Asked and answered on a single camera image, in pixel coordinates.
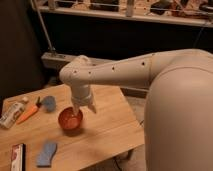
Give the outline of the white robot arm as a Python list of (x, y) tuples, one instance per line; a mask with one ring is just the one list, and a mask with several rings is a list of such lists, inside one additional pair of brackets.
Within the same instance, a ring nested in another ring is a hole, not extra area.
[(95, 109), (92, 84), (146, 88), (147, 171), (213, 171), (213, 53), (171, 50), (96, 66), (81, 55), (60, 79), (75, 111)]

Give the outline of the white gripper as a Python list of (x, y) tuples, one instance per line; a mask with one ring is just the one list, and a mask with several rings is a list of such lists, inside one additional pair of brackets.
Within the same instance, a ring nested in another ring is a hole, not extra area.
[(93, 113), (97, 113), (96, 105), (93, 102), (93, 93), (89, 85), (74, 85), (70, 89), (74, 116), (78, 115), (81, 106), (88, 106)]

